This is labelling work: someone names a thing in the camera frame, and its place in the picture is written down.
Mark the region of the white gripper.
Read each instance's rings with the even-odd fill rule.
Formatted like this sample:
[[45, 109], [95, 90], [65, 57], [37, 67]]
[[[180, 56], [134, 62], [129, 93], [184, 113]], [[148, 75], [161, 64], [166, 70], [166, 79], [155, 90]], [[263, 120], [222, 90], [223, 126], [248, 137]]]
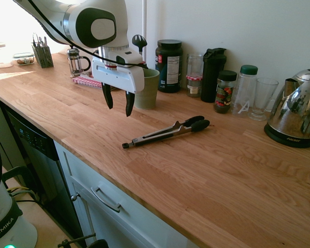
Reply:
[[96, 81], [101, 82], [109, 109], [113, 108], [111, 86], [126, 91], [126, 116], [129, 117], [133, 110], [135, 93], [144, 89], [143, 68], [117, 66], [116, 70], [111, 70], [99, 58], [93, 57], [92, 75]]

